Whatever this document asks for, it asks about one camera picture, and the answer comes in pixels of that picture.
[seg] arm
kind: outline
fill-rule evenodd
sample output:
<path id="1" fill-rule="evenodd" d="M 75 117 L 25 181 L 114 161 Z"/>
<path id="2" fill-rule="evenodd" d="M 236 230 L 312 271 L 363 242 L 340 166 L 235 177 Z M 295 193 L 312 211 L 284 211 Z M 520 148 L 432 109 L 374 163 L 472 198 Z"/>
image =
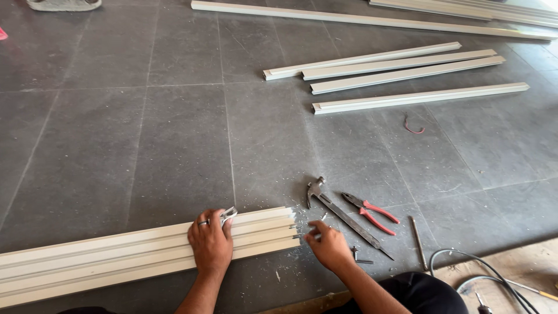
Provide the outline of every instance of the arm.
<path id="1" fill-rule="evenodd" d="M 221 229 L 219 215 L 223 211 L 204 211 L 188 230 L 188 241 L 194 251 L 198 276 L 175 314 L 213 313 L 221 282 L 233 256 L 233 239 L 230 236 L 233 221 L 227 220 Z M 198 225 L 209 217 L 210 224 Z"/>
<path id="2" fill-rule="evenodd" d="M 304 236 L 323 266 L 345 284 L 364 314 L 411 314 L 354 261 L 343 234 L 322 221 L 311 221 L 316 228 Z M 321 234 L 321 239 L 314 236 Z"/>

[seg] hand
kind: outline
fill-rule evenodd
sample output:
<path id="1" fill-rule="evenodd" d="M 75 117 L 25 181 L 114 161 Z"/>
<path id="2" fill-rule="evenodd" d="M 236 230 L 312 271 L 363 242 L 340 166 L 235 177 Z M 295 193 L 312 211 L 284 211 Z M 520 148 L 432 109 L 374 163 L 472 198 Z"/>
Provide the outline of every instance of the hand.
<path id="1" fill-rule="evenodd" d="M 219 215 L 224 211 L 224 209 L 204 211 L 188 230 L 188 241 L 194 251 L 194 259 L 200 275 L 224 276 L 233 257 L 233 238 L 230 236 L 233 220 L 227 220 L 221 229 Z M 210 224 L 198 225 L 208 219 Z"/>
<path id="2" fill-rule="evenodd" d="M 304 240 L 308 242 L 314 255 L 323 266 L 337 273 L 343 268 L 356 265 L 353 254 L 340 231 L 320 220 L 310 221 L 308 225 L 316 228 L 305 234 Z M 318 234 L 321 234 L 321 238 L 316 240 L 314 236 Z"/>

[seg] left hand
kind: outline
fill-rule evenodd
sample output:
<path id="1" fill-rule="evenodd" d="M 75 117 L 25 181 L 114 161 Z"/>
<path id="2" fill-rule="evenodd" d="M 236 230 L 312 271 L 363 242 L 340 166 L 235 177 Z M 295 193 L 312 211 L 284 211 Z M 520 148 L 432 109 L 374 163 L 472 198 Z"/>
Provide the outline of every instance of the left hand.
<path id="1" fill-rule="evenodd" d="M 224 209 L 209 209 L 200 214 L 188 230 L 188 241 L 194 251 L 200 275 L 224 276 L 233 257 L 233 238 L 230 235 L 232 219 L 221 228 L 219 215 Z M 210 224 L 199 226 L 209 219 Z"/>

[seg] red handle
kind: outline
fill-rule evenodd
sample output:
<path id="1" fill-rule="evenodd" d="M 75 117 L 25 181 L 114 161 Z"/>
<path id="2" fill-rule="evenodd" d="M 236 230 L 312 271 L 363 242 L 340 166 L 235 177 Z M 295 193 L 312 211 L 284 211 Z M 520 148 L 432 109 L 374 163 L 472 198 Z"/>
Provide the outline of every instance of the red handle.
<path id="1" fill-rule="evenodd" d="M 399 219 L 395 218 L 392 214 L 388 213 L 387 211 L 379 208 L 378 206 L 374 206 L 370 203 L 368 203 L 367 200 L 364 200 L 362 202 L 362 205 L 364 205 L 366 208 L 368 208 L 369 210 L 373 210 L 373 211 L 377 211 L 381 214 L 383 214 L 384 216 L 388 217 L 389 219 L 391 219 L 391 221 L 395 222 L 395 223 L 399 223 Z"/>
<path id="2" fill-rule="evenodd" d="M 376 227 L 380 228 L 380 230 L 382 230 L 383 232 L 389 234 L 389 235 L 395 235 L 395 232 L 391 231 L 390 229 L 384 227 L 381 223 L 379 223 L 376 219 L 374 219 L 374 217 L 372 217 L 372 215 L 370 215 L 369 212 L 367 212 L 364 208 L 360 208 L 360 211 L 358 212 L 361 215 L 364 215 L 368 220 L 370 220 L 370 222 L 372 224 L 374 224 Z"/>

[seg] hammer head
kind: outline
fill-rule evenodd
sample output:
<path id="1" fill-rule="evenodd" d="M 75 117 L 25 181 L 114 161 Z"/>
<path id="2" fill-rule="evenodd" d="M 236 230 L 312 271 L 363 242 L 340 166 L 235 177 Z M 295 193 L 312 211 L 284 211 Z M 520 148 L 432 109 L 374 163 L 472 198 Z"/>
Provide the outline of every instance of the hammer head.
<path id="1" fill-rule="evenodd" d="M 321 185 L 325 183 L 324 177 L 319 177 L 315 183 L 308 183 L 308 195 L 307 195 L 307 203 L 308 208 L 310 208 L 310 199 L 312 196 L 319 197 L 321 195 Z"/>

